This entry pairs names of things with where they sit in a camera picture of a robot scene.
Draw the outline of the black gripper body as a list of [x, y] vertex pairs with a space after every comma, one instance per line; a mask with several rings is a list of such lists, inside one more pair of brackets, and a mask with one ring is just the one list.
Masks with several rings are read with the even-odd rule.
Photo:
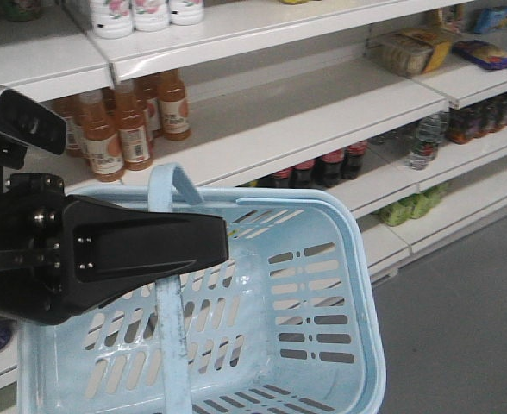
[[0, 318], [57, 325], [60, 305], [60, 213], [64, 180], [17, 173], [0, 185]]

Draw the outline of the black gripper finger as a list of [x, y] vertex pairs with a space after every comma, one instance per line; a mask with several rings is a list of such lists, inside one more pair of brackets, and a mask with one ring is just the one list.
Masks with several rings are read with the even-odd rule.
[[219, 216], [131, 210], [69, 196], [61, 220], [59, 305], [69, 317], [229, 257], [227, 227]]

